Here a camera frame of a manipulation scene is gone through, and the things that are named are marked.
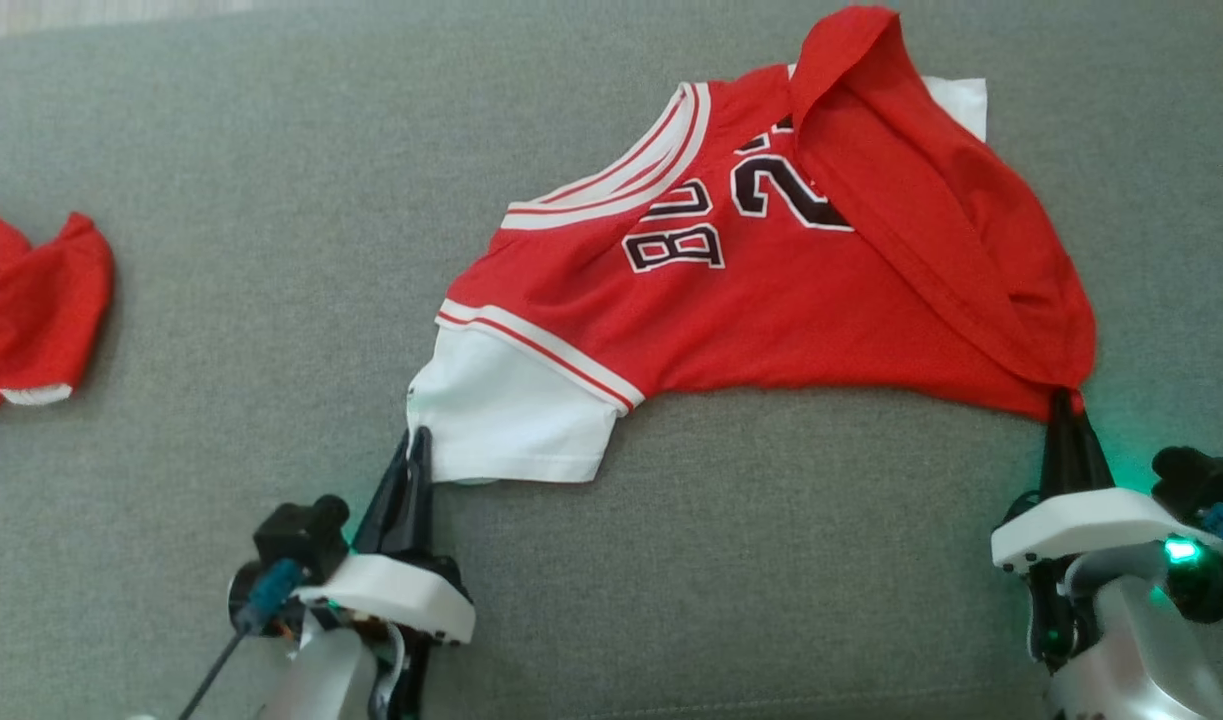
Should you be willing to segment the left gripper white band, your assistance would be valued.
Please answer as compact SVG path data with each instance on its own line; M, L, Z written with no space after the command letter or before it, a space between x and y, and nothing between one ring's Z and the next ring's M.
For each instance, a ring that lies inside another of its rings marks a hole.
M477 608L454 583L450 557L433 568L390 559L384 537L401 509L399 551L429 553L432 433L405 430L352 538L352 555L323 586L305 586L294 656L296 719L419 719L430 652L468 644Z

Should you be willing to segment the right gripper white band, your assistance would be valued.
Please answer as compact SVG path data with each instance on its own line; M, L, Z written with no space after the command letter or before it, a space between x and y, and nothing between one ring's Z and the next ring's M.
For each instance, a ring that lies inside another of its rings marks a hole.
M1170 571L1219 555L1213 534L1183 524L1155 498L1117 487L1085 401L1068 389L1051 395L1040 498L1029 491L1013 502L992 531L991 560L1026 586L1030 656L1049 670L1099 639L1101 589L1128 578L1164 586Z

